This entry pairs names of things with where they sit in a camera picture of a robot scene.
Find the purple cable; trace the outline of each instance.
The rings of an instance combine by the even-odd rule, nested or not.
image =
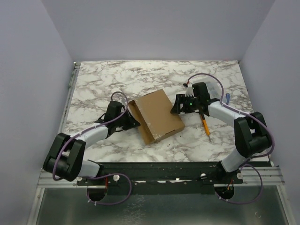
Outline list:
[[[117,204],[120,204],[120,203],[126,201],[130,197],[130,194],[131,194],[131,191],[132,191],[132,184],[131,184],[130,178],[128,176],[126,176],[125,174],[122,174],[122,173],[112,173],[112,174],[104,175],[104,176],[101,176],[101,177],[89,177],[89,179],[90,180],[98,180],[98,179],[103,179],[105,177],[110,177],[110,176],[114,176],[114,175],[123,176],[123,177],[125,177],[128,180],[128,182],[129,182],[129,192],[128,192],[127,196],[124,199],[122,199],[122,200],[120,200],[118,202],[105,203],[105,202],[95,202],[95,201],[92,201],[90,199],[89,193],[86,192],[86,196],[89,199],[88,202],[92,202],[92,203],[95,203],[95,204],[98,204],[98,205],[117,205]]]
[[[111,100],[113,100],[113,96],[114,96],[115,94],[117,94],[117,93],[122,94],[122,95],[125,97],[125,99],[126,99],[126,106],[125,106],[124,111],[123,111],[118,117],[114,118],[113,120],[110,120],[110,121],[105,122],[105,123],[98,124],[98,125],[95,126],[95,127],[87,128],[87,129],[85,129],[84,131],[82,131],[81,133],[78,133],[78,134],[76,134],[75,136],[71,137],[71,138],[64,144],[64,146],[61,148],[61,150],[60,150],[60,152],[59,152],[59,154],[58,154],[58,156],[57,156],[57,158],[56,158],[56,161],[55,161],[55,164],[54,164],[54,167],[53,167],[53,171],[52,171],[52,177],[53,177],[53,180],[58,181],[58,180],[61,180],[61,179],[62,179],[62,178],[56,178],[56,176],[55,176],[55,174],[56,174],[56,169],[57,169],[57,164],[58,164],[58,161],[60,160],[60,157],[61,157],[63,151],[66,149],[67,145],[68,145],[72,140],[74,140],[75,138],[79,137],[81,134],[85,134],[86,132],[88,132],[88,131],[90,131],[90,130],[93,130],[93,129],[95,129],[95,128],[98,128],[98,127],[100,127],[100,126],[107,125],[107,124],[109,124],[109,123],[112,123],[112,122],[118,120],[118,119],[119,119],[121,116],[123,116],[124,113],[127,111],[129,101],[128,101],[127,96],[126,96],[123,92],[120,92],[120,91],[114,92],[114,93],[112,94],[112,96],[111,96]]]
[[[213,75],[211,75],[211,74],[207,74],[207,73],[198,73],[198,74],[192,75],[190,78],[188,78],[188,81],[189,81],[191,78],[193,78],[193,77],[195,77],[195,76],[198,76],[198,75],[206,75],[206,76],[210,76],[210,77],[214,78],[214,79],[220,84],[221,89],[222,89],[222,94],[221,94],[221,98],[220,98],[220,104],[221,104],[223,107],[225,107],[225,108],[227,108],[227,109],[230,109],[230,110],[233,111],[233,112],[240,113],[240,114],[242,114],[242,115],[244,115],[244,116],[250,117],[251,119],[253,119],[253,120],[256,121],[257,123],[259,123],[259,125],[261,125],[263,128],[265,128],[266,131],[269,133],[269,135],[270,135],[270,137],[271,137],[271,144],[272,144],[270,151],[267,152],[266,154],[259,155],[259,156],[253,156],[253,157],[251,157],[251,158],[260,158],[260,157],[264,157],[264,156],[270,155],[270,154],[273,152],[274,148],[275,148],[275,140],[274,140],[274,136],[273,136],[273,134],[271,133],[270,129],[268,129],[266,125],[264,125],[262,122],[260,122],[257,118],[255,118],[254,116],[250,115],[249,113],[243,112],[243,111],[240,111],[240,110],[237,110],[237,109],[235,109],[235,108],[233,108],[233,107],[231,107],[231,106],[226,105],[225,103],[223,103],[224,87],[223,87],[222,83],[220,82],[220,80],[217,79],[215,76],[213,76]]]
[[[219,198],[220,200],[222,200],[222,201],[224,201],[224,202],[227,202],[227,203],[231,203],[231,204],[245,205],[245,204],[251,204],[251,203],[255,202],[256,200],[258,200],[258,199],[262,196],[262,193],[263,193],[263,179],[262,179],[262,176],[260,175],[260,173],[258,172],[258,170],[257,170],[254,166],[249,165],[249,164],[243,165],[243,166],[240,168],[240,170],[242,170],[245,166],[249,166],[249,167],[251,167],[252,169],[254,169],[254,170],[257,172],[257,174],[258,174],[258,176],[259,176],[259,179],[261,180],[261,189],[259,190],[258,195],[257,195],[254,199],[252,199],[251,201],[248,201],[248,202],[234,202],[234,201],[230,201],[230,200],[228,200],[228,199],[222,198],[222,197],[219,196],[219,194],[216,192],[216,195],[218,196],[218,198]]]

